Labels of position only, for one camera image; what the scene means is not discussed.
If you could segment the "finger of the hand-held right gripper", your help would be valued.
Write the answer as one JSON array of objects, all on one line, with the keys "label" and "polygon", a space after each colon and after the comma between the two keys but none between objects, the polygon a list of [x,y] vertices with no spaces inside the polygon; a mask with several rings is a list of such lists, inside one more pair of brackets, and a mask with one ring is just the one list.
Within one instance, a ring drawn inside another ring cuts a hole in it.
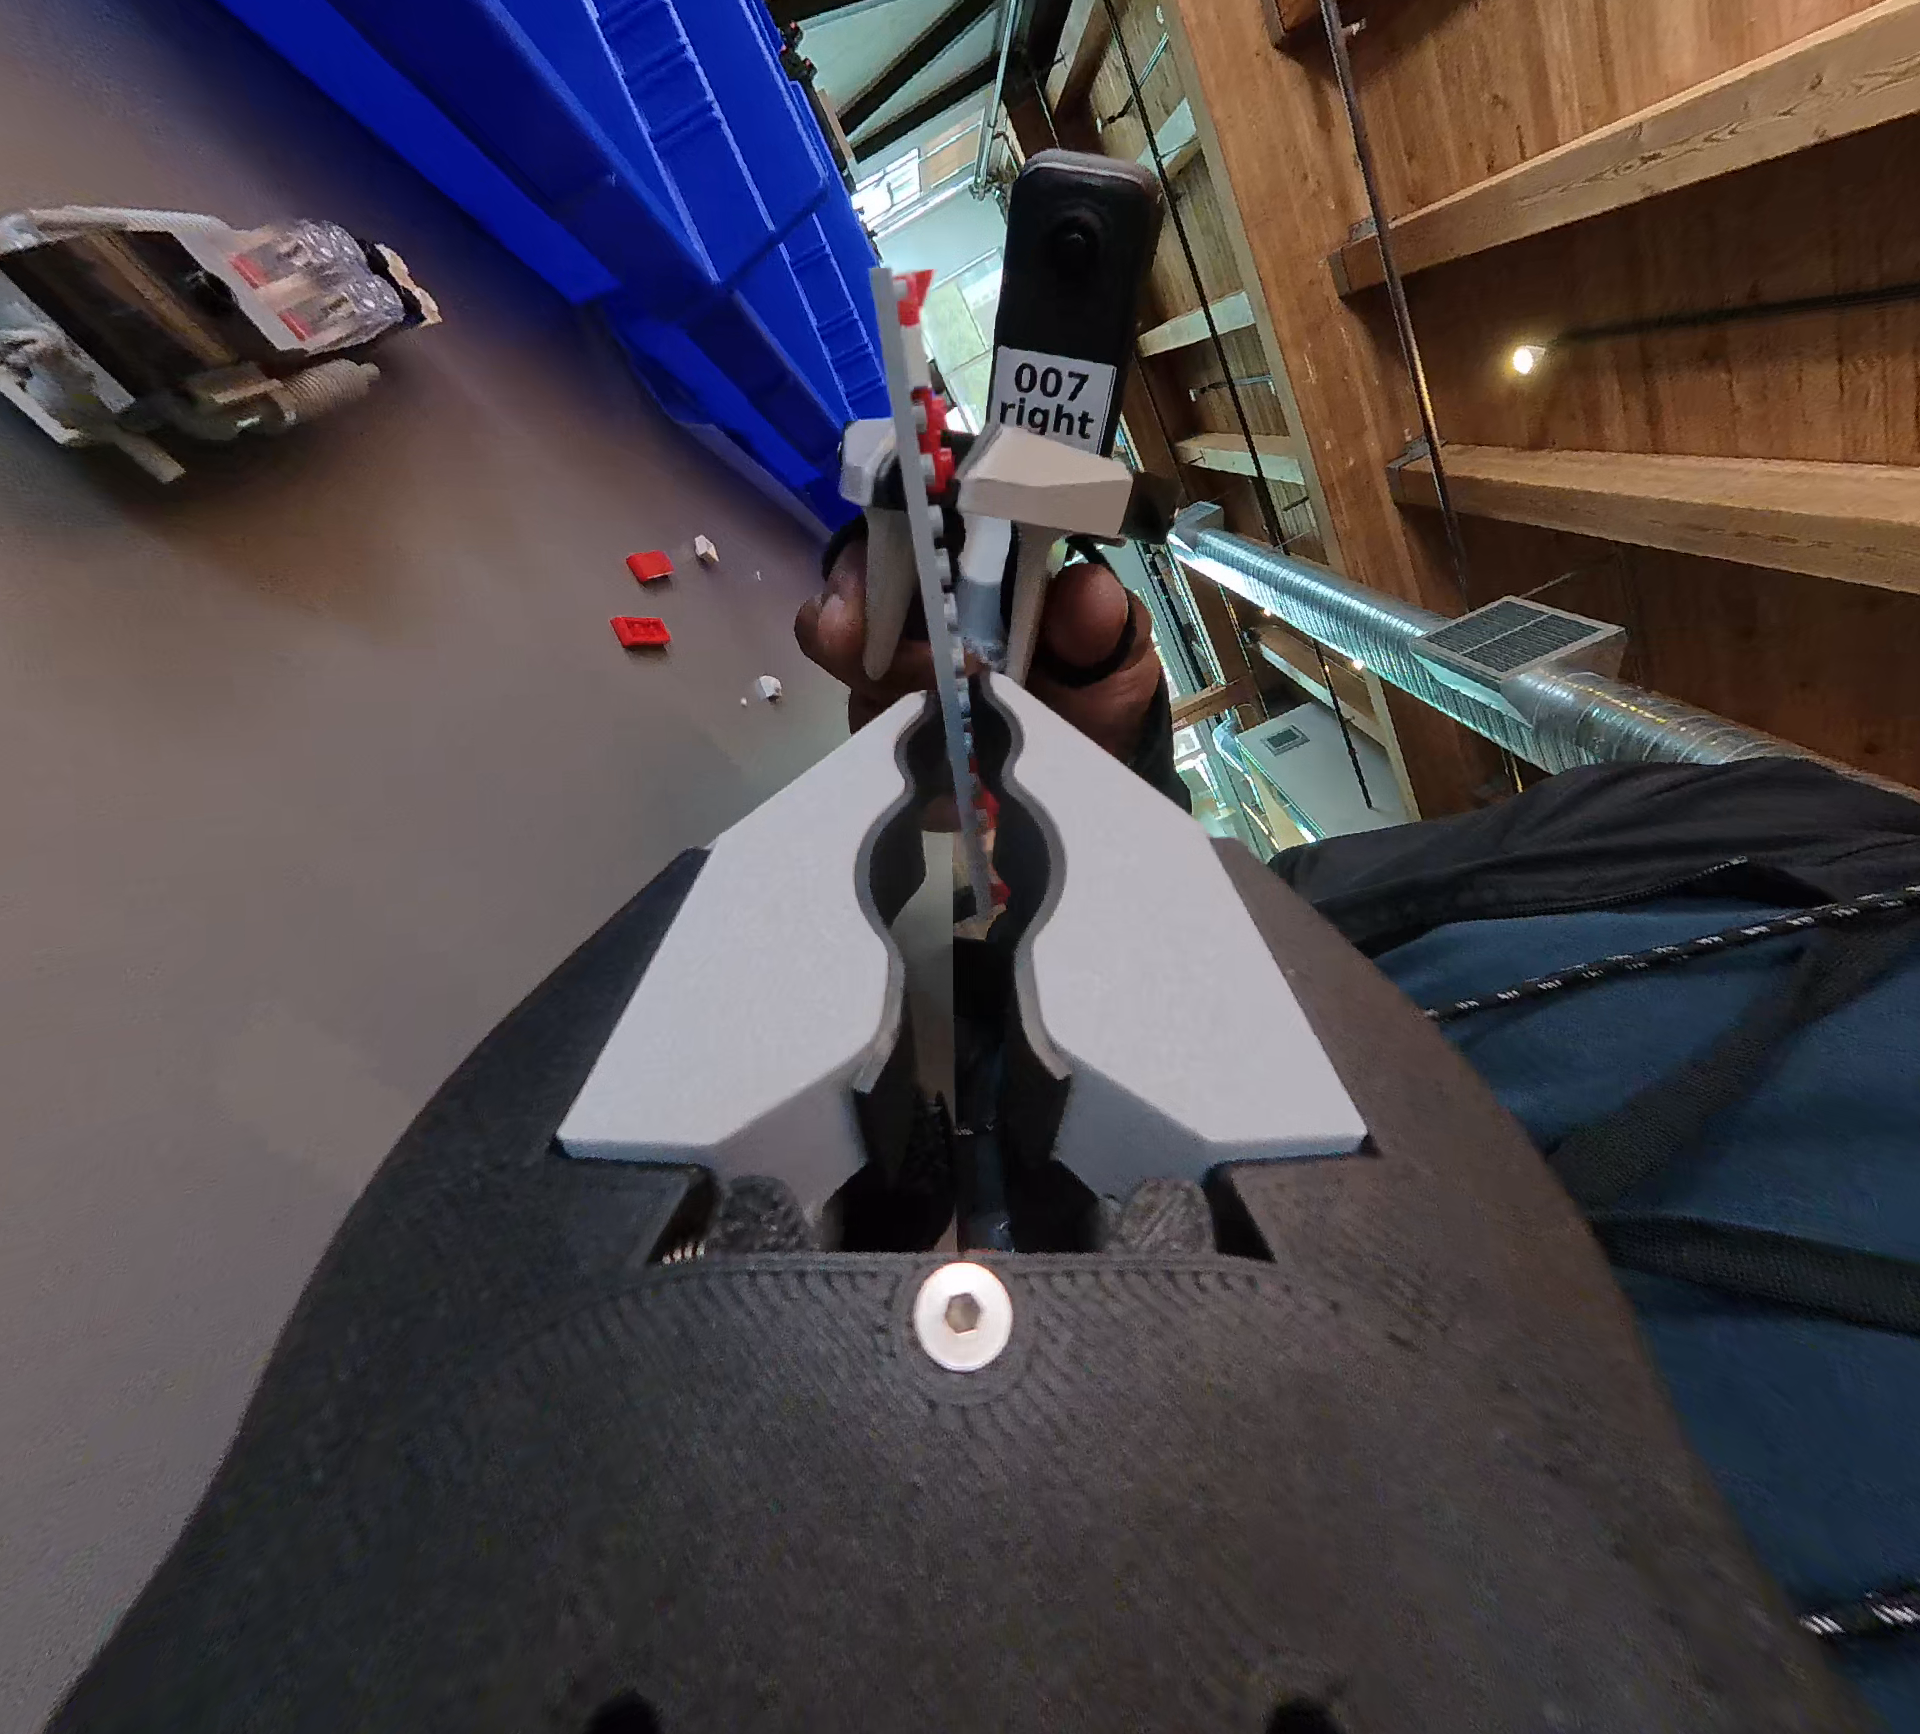
[{"label": "finger of the hand-held right gripper", "polygon": [[1134,471],[1126,464],[1020,426],[981,431],[955,467],[955,506],[970,521],[990,517],[1117,541],[1132,502]]},{"label": "finger of the hand-held right gripper", "polygon": [[898,430],[890,418],[856,418],[841,430],[837,494],[863,516],[905,516]]}]

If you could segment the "thin threaded metal rod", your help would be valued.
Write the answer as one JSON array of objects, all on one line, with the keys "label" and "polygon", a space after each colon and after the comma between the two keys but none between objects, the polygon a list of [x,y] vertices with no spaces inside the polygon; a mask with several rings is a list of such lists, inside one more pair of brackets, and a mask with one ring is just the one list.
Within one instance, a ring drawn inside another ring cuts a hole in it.
[{"label": "thin threaded metal rod", "polygon": [[1332,71],[1336,88],[1341,99],[1341,109],[1348,124],[1348,133],[1354,148],[1356,170],[1359,175],[1359,188],[1364,195],[1364,210],[1371,224],[1371,240],[1377,250],[1382,284],[1388,295],[1388,309],[1393,325],[1393,336],[1399,351],[1399,362],[1403,368],[1403,378],[1415,404],[1420,440],[1426,449],[1428,473],[1434,483],[1438,512],[1444,526],[1446,550],[1452,565],[1453,585],[1464,601],[1473,595],[1473,576],[1469,569],[1469,557],[1466,541],[1459,528],[1459,516],[1452,499],[1452,487],[1448,480],[1448,469],[1444,464],[1444,446],[1446,440],[1440,431],[1432,392],[1428,383],[1428,368],[1423,362],[1420,336],[1412,319],[1406,288],[1402,274],[1397,269],[1397,259],[1393,257],[1389,242],[1389,219],[1379,197],[1379,177],[1376,168],[1374,141],[1365,111],[1362,105],[1359,90],[1354,76],[1354,66],[1350,57],[1350,33],[1348,21],[1341,16],[1338,0],[1314,0],[1316,12],[1328,41],[1328,54],[1332,61]]}]

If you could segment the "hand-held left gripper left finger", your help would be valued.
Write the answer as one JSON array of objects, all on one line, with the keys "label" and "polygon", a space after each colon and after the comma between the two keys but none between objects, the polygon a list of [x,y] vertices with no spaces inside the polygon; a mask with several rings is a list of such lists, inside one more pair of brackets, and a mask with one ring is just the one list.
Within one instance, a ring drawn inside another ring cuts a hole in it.
[{"label": "hand-held left gripper left finger", "polygon": [[777,1183],[827,1245],[948,1236],[948,1107],[919,1069],[932,698],[899,698],[698,852],[553,1148]]}]

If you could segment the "silver ventilation duct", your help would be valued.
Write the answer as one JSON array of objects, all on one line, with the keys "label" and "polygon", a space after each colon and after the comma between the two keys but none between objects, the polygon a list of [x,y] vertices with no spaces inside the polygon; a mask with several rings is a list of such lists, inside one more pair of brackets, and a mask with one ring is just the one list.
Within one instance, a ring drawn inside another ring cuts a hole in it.
[{"label": "silver ventilation duct", "polygon": [[1222,508],[1197,499],[1170,521],[1165,545],[1187,569],[1252,601],[1332,654],[1356,661],[1382,684],[1429,712],[1452,718],[1547,774],[1609,763],[1695,763],[1791,759],[1824,765],[1846,780],[1915,797],[1915,788],[1860,772],[1697,708],[1672,693],[1594,674],[1547,685],[1531,722],[1514,719],[1435,682],[1409,641],[1456,615],[1421,609],[1343,578],[1277,545],[1237,536]]}]

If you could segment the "person's dark clothing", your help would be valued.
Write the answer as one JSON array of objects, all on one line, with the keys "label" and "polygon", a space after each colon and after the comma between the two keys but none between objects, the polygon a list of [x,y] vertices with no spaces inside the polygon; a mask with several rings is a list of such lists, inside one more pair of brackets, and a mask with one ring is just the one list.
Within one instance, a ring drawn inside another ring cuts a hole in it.
[{"label": "person's dark clothing", "polygon": [[1523,1128],[1764,1570],[1915,1730],[1915,797],[1584,767],[1271,870]]}]

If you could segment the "square duct vent grille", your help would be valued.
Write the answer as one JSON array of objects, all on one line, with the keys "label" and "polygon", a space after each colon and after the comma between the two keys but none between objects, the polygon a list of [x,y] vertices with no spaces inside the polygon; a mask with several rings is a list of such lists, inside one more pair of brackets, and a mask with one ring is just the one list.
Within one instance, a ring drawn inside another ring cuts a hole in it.
[{"label": "square duct vent grille", "polygon": [[1627,632],[1523,595],[1499,595],[1409,639],[1432,677],[1482,708],[1531,722],[1550,685],[1612,677]]}]

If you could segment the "person's right hand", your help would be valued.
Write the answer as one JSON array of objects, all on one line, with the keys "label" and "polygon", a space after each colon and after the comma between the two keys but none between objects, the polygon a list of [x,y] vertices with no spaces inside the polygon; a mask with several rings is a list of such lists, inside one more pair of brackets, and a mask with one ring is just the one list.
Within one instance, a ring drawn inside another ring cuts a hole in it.
[{"label": "person's right hand", "polygon": [[[793,618],[802,655],[847,690],[847,728],[933,690],[926,638],[904,635],[878,675],[865,672],[868,543],[852,536],[830,557],[819,590]],[[1164,669],[1142,599],[1103,564],[1074,562],[1047,584],[1024,685],[1045,708],[1126,762],[1165,702]]]}]

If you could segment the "grey black brick model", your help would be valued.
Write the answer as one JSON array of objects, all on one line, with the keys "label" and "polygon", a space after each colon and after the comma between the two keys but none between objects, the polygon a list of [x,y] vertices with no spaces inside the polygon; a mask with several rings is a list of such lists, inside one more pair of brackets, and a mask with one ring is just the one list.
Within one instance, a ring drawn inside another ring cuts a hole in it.
[{"label": "grey black brick model", "polygon": [[372,395],[374,349],[442,305],[388,244],[309,216],[250,228],[187,210],[2,217],[2,394],[61,447],[157,483],[183,444],[282,436]]}]

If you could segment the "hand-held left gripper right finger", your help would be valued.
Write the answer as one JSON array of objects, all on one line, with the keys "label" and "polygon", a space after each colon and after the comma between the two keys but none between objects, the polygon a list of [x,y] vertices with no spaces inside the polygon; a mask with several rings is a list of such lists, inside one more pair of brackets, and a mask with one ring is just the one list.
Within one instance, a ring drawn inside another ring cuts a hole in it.
[{"label": "hand-held left gripper right finger", "polygon": [[1227,1172],[1368,1136],[1229,858],[1271,874],[1012,677],[973,719],[1006,896],[970,936],[970,1242],[1255,1242]]}]

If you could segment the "white ceiling air vent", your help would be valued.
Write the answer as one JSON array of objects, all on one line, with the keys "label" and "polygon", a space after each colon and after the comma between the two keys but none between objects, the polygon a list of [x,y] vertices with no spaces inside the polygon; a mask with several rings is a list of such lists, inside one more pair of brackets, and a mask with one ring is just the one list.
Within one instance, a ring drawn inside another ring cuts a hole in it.
[{"label": "white ceiling air vent", "polygon": [[1306,699],[1241,730],[1237,750],[1309,839],[1350,836],[1371,823],[1364,780],[1339,722],[1324,705]]}]

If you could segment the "long grey brick plate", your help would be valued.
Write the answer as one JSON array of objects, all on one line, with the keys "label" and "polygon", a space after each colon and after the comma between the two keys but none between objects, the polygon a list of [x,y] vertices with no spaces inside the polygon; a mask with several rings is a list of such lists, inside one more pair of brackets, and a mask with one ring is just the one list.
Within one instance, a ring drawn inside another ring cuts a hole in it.
[{"label": "long grey brick plate", "polygon": [[914,573],[914,601],[922,609],[930,647],[932,690],[941,725],[948,784],[955,812],[955,848],[966,865],[966,913],[955,924],[970,936],[984,936],[998,911],[996,872],[987,846],[987,812],[975,762],[971,722],[971,677],[958,628],[958,612],[943,584],[943,519],[937,513],[928,473],[932,455],[919,446],[916,426],[911,359],[905,325],[899,319],[899,277],[879,259],[872,269],[876,325],[890,402],[893,455],[899,473],[901,513],[905,517],[907,555]]}]

